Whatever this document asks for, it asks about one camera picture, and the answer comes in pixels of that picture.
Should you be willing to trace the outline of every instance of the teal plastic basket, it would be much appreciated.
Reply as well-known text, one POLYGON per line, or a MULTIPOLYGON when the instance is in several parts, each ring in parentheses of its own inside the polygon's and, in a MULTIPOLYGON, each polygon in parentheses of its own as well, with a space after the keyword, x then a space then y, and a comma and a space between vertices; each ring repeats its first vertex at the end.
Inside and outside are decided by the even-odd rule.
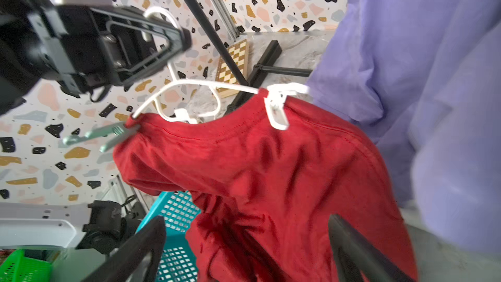
POLYGON ((158 266, 157 282, 195 282, 198 276, 196 258, 185 234, 200 213, 187 192, 162 192, 144 217, 137 231, 155 216, 165 221, 167 239, 158 266))

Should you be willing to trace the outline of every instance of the black metal pole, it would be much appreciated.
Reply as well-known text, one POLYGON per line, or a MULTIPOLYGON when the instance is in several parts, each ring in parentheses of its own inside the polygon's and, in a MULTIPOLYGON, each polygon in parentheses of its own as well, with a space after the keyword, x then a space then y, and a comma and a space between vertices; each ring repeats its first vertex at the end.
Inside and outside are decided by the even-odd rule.
POLYGON ((268 73, 277 73, 284 75, 293 75, 295 77, 309 77, 312 72, 311 69, 297 69, 291 67, 279 67, 279 66, 263 66, 261 70, 268 73))
POLYGON ((216 31, 212 27, 212 24, 210 24, 209 19, 204 14, 204 11, 202 8, 198 5, 197 0, 184 0, 188 8, 191 10, 191 13, 195 16, 197 19, 198 23, 200 23, 200 26, 204 29, 205 33, 209 37, 209 40, 212 42, 214 47, 217 49, 221 57, 223 58, 224 62, 226 62, 226 65, 228 68, 231 70, 233 75, 235 76, 236 80, 240 83, 240 85, 245 85, 248 86, 248 83, 246 79, 243 77, 242 73, 238 69, 238 66, 236 65, 235 61, 233 61, 233 58, 231 58, 231 55, 228 53, 228 50, 226 47, 224 47, 224 44, 222 43, 221 39, 217 35, 216 31))

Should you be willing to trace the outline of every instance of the white clip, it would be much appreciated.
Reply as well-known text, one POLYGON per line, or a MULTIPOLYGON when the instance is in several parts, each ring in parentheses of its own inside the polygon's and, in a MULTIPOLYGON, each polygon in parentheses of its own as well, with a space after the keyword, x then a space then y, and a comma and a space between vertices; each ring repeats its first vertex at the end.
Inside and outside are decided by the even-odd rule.
POLYGON ((266 88, 268 97, 265 98, 266 114, 272 127, 278 130, 287 130, 289 121, 284 111, 284 104, 287 96, 294 96, 297 93, 308 94, 310 88, 299 83, 274 84, 266 88))
POLYGON ((182 121, 185 122, 187 121, 190 124, 198 124, 198 118, 192 117, 188 114, 188 110, 181 108, 181 109, 174 109, 174 113, 176 114, 176 121, 182 121))

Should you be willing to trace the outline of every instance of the red t-shirt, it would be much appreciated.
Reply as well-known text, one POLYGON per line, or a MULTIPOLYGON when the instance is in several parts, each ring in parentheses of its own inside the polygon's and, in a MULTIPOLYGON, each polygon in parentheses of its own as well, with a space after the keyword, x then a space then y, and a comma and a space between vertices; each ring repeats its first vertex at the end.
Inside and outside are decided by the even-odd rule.
POLYGON ((191 125, 156 114, 115 147, 123 180, 155 195, 190 190, 203 211, 186 233, 199 281, 337 281, 327 221, 339 214, 417 278, 379 152, 354 125, 288 97, 273 128, 260 90, 228 116, 191 125))

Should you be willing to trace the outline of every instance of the tripod base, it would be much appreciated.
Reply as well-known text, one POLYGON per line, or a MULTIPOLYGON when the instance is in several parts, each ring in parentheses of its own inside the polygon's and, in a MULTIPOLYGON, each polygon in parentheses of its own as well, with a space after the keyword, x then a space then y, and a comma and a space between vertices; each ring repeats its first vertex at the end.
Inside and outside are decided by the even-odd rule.
MULTIPOLYGON (((265 52, 259 59, 258 63, 254 65, 252 72, 247 78, 249 86, 259 88, 263 81, 267 77, 268 73, 278 73, 284 75, 293 75, 295 77, 309 77, 312 70, 310 69, 296 69, 296 68, 285 68, 279 66, 273 66, 275 61, 278 59, 282 53, 282 48, 277 40, 273 40, 269 43, 265 52)), ((249 100, 254 94, 240 91, 232 103, 228 105, 226 113, 224 115, 230 114, 235 111, 238 107, 249 100)))

